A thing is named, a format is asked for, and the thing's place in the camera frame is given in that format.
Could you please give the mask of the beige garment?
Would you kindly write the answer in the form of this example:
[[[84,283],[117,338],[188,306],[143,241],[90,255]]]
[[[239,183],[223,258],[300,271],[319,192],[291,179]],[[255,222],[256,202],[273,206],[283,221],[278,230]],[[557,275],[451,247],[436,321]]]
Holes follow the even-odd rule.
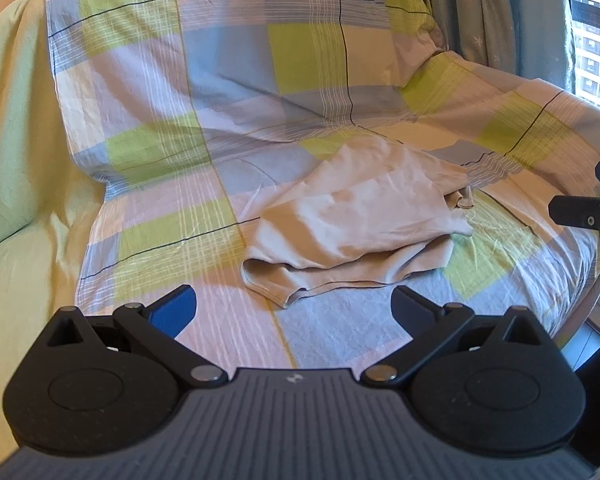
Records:
[[[472,233],[460,166],[380,136],[347,140],[259,214],[240,273],[279,307],[446,266]]]

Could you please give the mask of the light green sofa cover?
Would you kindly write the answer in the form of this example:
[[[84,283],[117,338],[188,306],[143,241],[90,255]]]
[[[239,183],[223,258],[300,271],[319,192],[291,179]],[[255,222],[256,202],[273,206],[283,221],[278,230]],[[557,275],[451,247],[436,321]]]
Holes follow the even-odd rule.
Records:
[[[72,304],[102,186],[74,166],[50,73],[46,0],[0,13],[0,463],[15,449],[6,384],[54,311]]]

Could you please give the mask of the grey-green star curtain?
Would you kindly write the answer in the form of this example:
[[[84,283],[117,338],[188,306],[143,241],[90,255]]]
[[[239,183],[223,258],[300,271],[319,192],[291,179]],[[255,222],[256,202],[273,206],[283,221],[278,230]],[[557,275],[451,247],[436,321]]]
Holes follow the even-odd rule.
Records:
[[[451,50],[466,60],[573,92],[570,0],[429,0]]]

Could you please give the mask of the plaid checkered bed sheet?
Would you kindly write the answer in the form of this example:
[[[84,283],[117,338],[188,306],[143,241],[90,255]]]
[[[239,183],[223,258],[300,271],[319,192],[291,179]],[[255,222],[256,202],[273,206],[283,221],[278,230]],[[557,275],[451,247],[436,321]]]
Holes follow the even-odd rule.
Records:
[[[46,0],[46,20],[70,155],[105,188],[85,313],[187,284],[180,341],[227,370],[362,370],[407,342],[399,285],[526,307],[558,344],[600,294],[600,237],[548,214],[600,196],[600,110],[454,53],[429,0]],[[356,136],[464,168],[472,233],[441,269],[279,307],[240,273],[259,214]]]

